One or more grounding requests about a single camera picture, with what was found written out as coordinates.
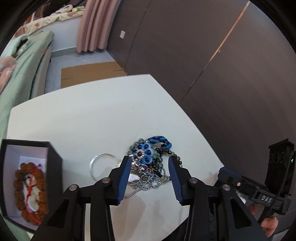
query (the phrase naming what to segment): red cord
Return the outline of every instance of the red cord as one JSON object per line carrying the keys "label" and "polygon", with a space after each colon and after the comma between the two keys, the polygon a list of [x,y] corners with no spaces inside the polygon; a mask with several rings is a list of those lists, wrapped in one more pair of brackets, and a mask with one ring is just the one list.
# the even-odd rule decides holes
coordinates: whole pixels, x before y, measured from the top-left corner
{"label": "red cord", "polygon": [[33,214],[33,213],[31,212],[31,210],[28,208],[28,197],[31,196],[32,188],[35,186],[35,185],[32,185],[33,174],[34,174],[34,172],[36,171],[36,169],[37,169],[38,167],[40,167],[40,166],[41,166],[41,164],[39,164],[39,165],[34,169],[34,171],[31,173],[30,184],[29,184],[29,187],[28,187],[28,193],[27,193],[27,198],[26,198],[26,210],[27,210],[27,212],[29,213],[29,215],[31,216],[31,218],[34,220],[34,222],[36,222],[38,225],[40,225],[41,222],[40,222],[37,218],[35,218],[34,214]]}

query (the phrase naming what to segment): metal screw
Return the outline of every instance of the metal screw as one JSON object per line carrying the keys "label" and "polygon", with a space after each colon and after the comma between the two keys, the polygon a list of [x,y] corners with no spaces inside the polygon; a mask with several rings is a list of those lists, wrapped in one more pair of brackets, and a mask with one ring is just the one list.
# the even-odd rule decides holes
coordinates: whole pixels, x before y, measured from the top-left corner
{"label": "metal screw", "polygon": [[102,179],[102,183],[109,183],[110,181],[111,181],[111,179],[108,178],[108,177],[104,177],[104,178]]}
{"label": "metal screw", "polygon": [[75,191],[77,189],[77,185],[76,184],[72,184],[70,187],[69,187],[69,190],[70,191]]}
{"label": "metal screw", "polygon": [[229,190],[230,190],[230,186],[227,185],[227,184],[224,184],[224,185],[222,186],[222,188],[223,188],[225,191],[229,191]]}
{"label": "metal screw", "polygon": [[198,182],[198,179],[196,177],[192,177],[189,179],[189,182],[191,183],[197,183]]}

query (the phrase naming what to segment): pink curtain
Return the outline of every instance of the pink curtain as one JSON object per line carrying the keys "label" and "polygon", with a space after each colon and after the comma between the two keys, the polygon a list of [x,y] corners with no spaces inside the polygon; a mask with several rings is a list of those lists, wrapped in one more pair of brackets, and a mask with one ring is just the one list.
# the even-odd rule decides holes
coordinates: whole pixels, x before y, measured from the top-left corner
{"label": "pink curtain", "polygon": [[88,0],[79,25],[77,52],[105,49],[120,0]]}

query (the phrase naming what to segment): baseboard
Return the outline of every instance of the baseboard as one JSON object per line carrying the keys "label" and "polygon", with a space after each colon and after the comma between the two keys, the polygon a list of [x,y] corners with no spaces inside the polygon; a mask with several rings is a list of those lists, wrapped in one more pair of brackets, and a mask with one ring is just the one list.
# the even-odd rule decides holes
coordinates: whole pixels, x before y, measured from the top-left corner
{"label": "baseboard", "polygon": [[53,51],[51,58],[55,58],[55,57],[59,57],[59,56],[67,55],[67,54],[72,54],[72,53],[77,53],[76,47]]}

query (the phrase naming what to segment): white wall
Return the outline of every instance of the white wall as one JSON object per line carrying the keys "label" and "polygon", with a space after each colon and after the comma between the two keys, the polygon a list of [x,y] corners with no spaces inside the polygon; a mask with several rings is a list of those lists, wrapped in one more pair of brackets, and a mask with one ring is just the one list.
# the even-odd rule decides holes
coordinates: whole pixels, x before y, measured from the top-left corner
{"label": "white wall", "polygon": [[39,31],[51,30],[54,33],[52,52],[76,47],[78,28],[82,17],[55,22],[41,28]]}

